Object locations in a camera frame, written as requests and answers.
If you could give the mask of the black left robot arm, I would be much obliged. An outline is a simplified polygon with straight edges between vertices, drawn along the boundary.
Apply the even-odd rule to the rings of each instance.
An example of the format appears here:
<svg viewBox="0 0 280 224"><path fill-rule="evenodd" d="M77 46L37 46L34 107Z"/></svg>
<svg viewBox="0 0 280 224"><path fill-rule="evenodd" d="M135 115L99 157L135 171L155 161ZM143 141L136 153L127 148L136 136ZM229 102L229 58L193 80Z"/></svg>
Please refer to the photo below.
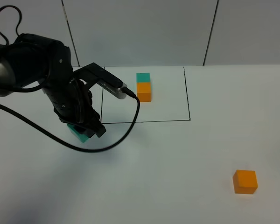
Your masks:
<svg viewBox="0 0 280 224"><path fill-rule="evenodd" d="M62 42L22 34L11 45L0 44L0 97L37 81L63 123L87 137L101 137L106 129L92 107L89 89L99 80L92 67L73 70L70 49Z"/></svg>

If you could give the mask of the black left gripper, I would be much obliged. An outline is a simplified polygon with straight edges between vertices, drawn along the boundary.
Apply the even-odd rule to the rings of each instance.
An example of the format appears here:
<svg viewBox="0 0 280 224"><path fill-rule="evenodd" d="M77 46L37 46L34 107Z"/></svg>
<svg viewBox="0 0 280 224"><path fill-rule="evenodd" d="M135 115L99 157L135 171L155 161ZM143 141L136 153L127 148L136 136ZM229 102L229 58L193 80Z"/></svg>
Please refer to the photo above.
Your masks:
<svg viewBox="0 0 280 224"><path fill-rule="evenodd" d="M88 138L93 135L100 138L106 132L99 114L92 107L92 95L88 93L97 82L97 78L87 78L86 84L78 78L54 78L42 89L59 119L81 127Z"/></svg>

